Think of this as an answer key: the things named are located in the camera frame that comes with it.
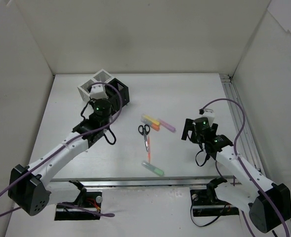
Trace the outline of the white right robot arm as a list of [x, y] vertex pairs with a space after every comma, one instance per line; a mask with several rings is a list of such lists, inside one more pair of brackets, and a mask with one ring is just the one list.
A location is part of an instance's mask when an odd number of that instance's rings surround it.
[[206, 198], [211, 203], [228, 202], [247, 213], [253, 225], [262, 233], [273, 230], [291, 219], [291, 193], [285, 184], [275, 184], [234, 150], [233, 142], [218, 135], [217, 124], [210, 125], [206, 117], [186, 119], [182, 140], [199, 145], [207, 159], [214, 159], [227, 168], [243, 185], [233, 186], [225, 178], [215, 178], [207, 184]]

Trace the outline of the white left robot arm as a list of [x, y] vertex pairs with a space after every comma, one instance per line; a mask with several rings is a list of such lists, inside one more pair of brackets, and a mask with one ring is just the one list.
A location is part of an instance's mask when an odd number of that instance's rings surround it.
[[15, 166], [10, 174], [8, 196], [30, 216], [46, 206], [62, 204], [80, 207], [86, 201], [87, 190], [77, 180], [53, 183], [52, 178], [73, 158], [88, 150], [104, 137], [113, 114], [110, 100], [92, 100], [93, 113], [77, 126], [68, 137], [44, 157], [23, 167]]

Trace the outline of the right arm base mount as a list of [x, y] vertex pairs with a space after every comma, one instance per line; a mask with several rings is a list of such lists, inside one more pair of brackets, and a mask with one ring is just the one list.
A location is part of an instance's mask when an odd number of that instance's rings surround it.
[[239, 215], [238, 208], [225, 201], [212, 202], [207, 196], [206, 189], [191, 189], [190, 194], [195, 198], [193, 201], [194, 217], [216, 217], [220, 213], [223, 216]]

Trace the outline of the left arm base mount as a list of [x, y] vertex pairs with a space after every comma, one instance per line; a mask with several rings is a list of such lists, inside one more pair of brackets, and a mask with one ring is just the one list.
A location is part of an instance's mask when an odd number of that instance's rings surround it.
[[[100, 213], [102, 203], [102, 191], [88, 191], [85, 200], [80, 204], [74, 204], [83, 209]], [[100, 220], [99, 216], [85, 212], [80, 209], [70, 208], [62, 205], [57, 205], [55, 210], [55, 221], [95, 221]]]

